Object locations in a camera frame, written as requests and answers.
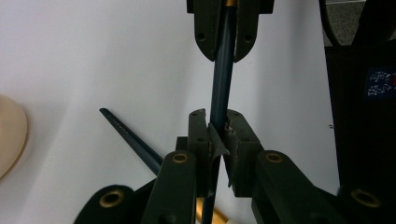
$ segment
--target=gold cylinder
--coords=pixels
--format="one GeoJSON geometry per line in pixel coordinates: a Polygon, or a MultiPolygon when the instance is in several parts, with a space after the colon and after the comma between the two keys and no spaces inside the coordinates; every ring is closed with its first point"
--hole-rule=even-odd
{"type": "Polygon", "coordinates": [[[226,7],[236,7],[236,0],[225,0],[224,6],[226,6],[226,7]]]}
{"type": "MultiPolygon", "coordinates": [[[[204,199],[197,198],[196,204],[196,219],[199,223],[202,223],[202,207],[203,207],[204,199]]],[[[215,207],[213,210],[213,218],[212,224],[226,224],[228,222],[228,218],[220,212],[218,208],[215,207]]]]}

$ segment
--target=clamp jaw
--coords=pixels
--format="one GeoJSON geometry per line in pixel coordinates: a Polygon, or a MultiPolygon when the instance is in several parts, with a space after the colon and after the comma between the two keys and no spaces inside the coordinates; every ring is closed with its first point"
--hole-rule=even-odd
{"type": "MultiPolygon", "coordinates": [[[[271,14],[274,0],[228,0],[236,7],[236,44],[234,61],[248,55],[257,36],[259,14],[271,14]]],[[[187,12],[194,14],[195,41],[210,61],[215,60],[221,15],[221,0],[187,0],[187,12]]]]}
{"type": "Polygon", "coordinates": [[[212,165],[221,155],[235,197],[252,199],[258,223],[394,222],[394,205],[380,191],[343,186],[333,196],[316,188],[288,156],[264,150],[242,114],[228,110],[221,141],[200,109],[190,114],[189,135],[177,139],[155,180],[136,191],[100,189],[75,223],[194,223],[195,199],[212,193],[212,165]]]}

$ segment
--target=white background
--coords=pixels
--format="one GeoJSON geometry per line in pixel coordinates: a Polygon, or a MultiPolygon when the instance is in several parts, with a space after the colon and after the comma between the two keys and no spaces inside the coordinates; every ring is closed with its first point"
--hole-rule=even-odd
{"type": "MultiPolygon", "coordinates": [[[[155,176],[98,111],[107,107],[162,156],[210,112],[213,63],[198,50],[185,0],[3,0],[0,93],[25,110],[24,153],[0,179],[0,223],[72,223],[99,189],[155,176]]],[[[266,149],[318,187],[339,182],[318,1],[276,0],[237,63],[229,108],[266,149]]],[[[217,206],[254,223],[221,167],[217,206]]]]}

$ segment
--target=gold fitting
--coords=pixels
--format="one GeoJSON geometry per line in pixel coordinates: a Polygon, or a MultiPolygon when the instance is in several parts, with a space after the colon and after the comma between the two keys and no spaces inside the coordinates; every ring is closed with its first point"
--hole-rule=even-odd
{"type": "Polygon", "coordinates": [[[175,163],[184,163],[189,159],[189,157],[184,153],[177,153],[172,157],[172,161],[175,163]]]}
{"type": "Polygon", "coordinates": [[[224,6],[226,6],[226,7],[236,7],[236,0],[225,0],[224,6]]]}
{"type": "Polygon", "coordinates": [[[274,163],[279,163],[283,161],[283,158],[274,152],[269,152],[267,154],[265,154],[265,159],[267,159],[270,162],[274,162],[274,163]]]}
{"type": "MultiPolygon", "coordinates": [[[[203,198],[197,198],[195,217],[199,223],[202,223],[203,203],[203,198]]],[[[218,208],[215,207],[215,209],[213,210],[212,224],[226,224],[227,222],[228,218],[218,208]]]]}
{"type": "Polygon", "coordinates": [[[362,189],[354,189],[350,192],[350,195],[356,202],[363,204],[367,207],[377,208],[381,206],[381,201],[379,201],[378,198],[362,189]]]}
{"type": "Polygon", "coordinates": [[[110,208],[119,205],[124,199],[124,193],[120,189],[114,189],[102,196],[99,204],[104,208],[110,208]]]}

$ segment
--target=dark rod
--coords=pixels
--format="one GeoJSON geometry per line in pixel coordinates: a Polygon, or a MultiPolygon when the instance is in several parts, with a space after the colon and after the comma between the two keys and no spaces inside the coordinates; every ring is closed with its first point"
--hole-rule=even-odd
{"type": "MultiPolygon", "coordinates": [[[[220,137],[224,134],[224,125],[227,116],[228,98],[230,95],[231,76],[233,72],[235,36],[236,8],[225,7],[221,14],[215,72],[213,77],[212,105],[210,110],[210,123],[213,124],[220,137]]],[[[203,224],[212,223],[216,187],[219,177],[219,163],[219,158],[213,163],[214,192],[211,196],[204,199],[202,212],[203,224]]]]}
{"type": "Polygon", "coordinates": [[[158,175],[163,163],[163,158],[158,155],[151,147],[149,147],[141,138],[132,132],[125,124],[123,124],[108,109],[101,108],[99,110],[110,124],[117,130],[122,138],[134,150],[139,158],[148,166],[148,168],[158,175]]]}

